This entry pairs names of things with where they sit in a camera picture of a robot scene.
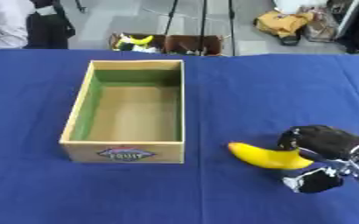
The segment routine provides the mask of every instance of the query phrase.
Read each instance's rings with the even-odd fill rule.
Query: blue tablecloth
[[[89,61],[154,59],[186,63],[186,163],[70,162],[58,139]],[[353,179],[296,194],[225,146],[318,123],[359,134],[359,57],[0,51],[0,224],[359,224]]]

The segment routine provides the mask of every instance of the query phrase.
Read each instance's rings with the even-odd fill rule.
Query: yellow banana
[[[299,150],[266,150],[246,143],[229,143],[230,151],[239,159],[267,169],[297,170],[313,163],[302,158]]]
[[[136,39],[133,37],[130,37],[130,42],[132,44],[135,44],[137,46],[144,46],[147,45],[148,43],[150,43],[153,40],[153,36],[148,36],[146,38],[142,38],[142,39]]]

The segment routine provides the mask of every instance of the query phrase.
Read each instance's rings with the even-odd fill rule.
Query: white sleeve
[[[0,49],[27,45],[26,19],[33,11],[32,3],[0,0]]]

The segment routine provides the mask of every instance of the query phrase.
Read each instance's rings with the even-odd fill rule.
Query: tripod
[[[84,7],[84,6],[81,4],[80,0],[75,0],[75,2],[76,2],[77,9],[78,9],[81,13],[84,14],[84,13],[87,12],[87,7]]]
[[[229,20],[230,20],[230,35],[231,35],[231,50],[232,50],[232,55],[236,56],[236,39],[235,39],[235,34],[234,34],[234,19],[236,17],[236,13],[233,10],[233,0],[228,0],[229,1]],[[169,16],[169,20],[167,22],[167,26],[165,28],[165,35],[168,34],[170,26],[172,25],[172,19],[174,18],[174,14],[175,11],[177,9],[178,6],[178,0],[174,0],[174,2],[172,3],[172,9],[170,10],[168,16]],[[203,0],[203,4],[202,4],[202,14],[201,14],[201,33],[200,33],[200,38],[199,38],[199,47],[198,47],[198,52],[199,55],[202,55],[203,52],[203,48],[204,48],[204,37],[205,37],[205,28],[206,28],[206,20],[207,20],[207,8],[208,8],[208,0]]]

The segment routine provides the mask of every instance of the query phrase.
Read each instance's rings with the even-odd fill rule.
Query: wooden box
[[[182,60],[91,61],[60,144],[73,161],[184,162]]]

